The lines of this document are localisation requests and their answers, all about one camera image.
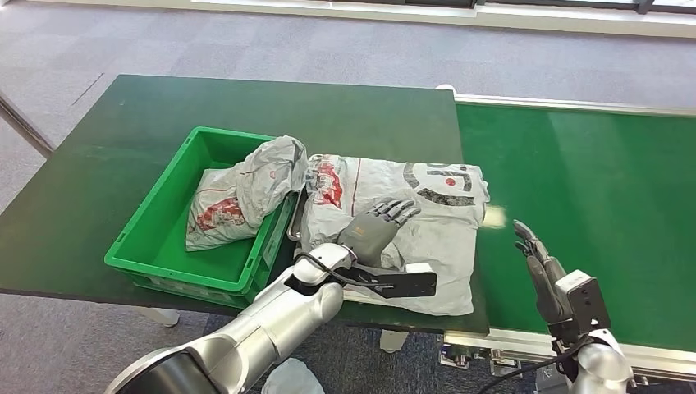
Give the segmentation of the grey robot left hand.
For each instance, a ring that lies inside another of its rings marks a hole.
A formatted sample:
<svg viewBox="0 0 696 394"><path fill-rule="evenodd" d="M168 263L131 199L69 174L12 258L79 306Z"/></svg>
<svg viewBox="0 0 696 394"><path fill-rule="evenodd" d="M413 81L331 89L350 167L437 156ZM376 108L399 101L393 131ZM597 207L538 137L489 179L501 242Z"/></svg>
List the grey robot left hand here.
<svg viewBox="0 0 696 394"><path fill-rule="evenodd" d="M337 244L350 249L361 265L380 268L382 252L399 229L420 212L412 199L384 199L356 214L339 233Z"/></svg>

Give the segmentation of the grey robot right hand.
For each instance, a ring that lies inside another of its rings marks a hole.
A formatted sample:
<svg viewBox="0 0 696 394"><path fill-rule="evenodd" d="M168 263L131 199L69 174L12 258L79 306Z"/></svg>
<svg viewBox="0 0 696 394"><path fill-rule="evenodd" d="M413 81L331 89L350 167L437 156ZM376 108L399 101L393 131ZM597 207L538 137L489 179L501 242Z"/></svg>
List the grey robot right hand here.
<svg viewBox="0 0 696 394"><path fill-rule="evenodd" d="M527 269L537 294L537 309L547 323L569 318L567 308L556 291L556 281L566 275L559 261L551 256L537 235L523 222L514 219L515 234L520 238L515 247L526 259Z"/></svg>

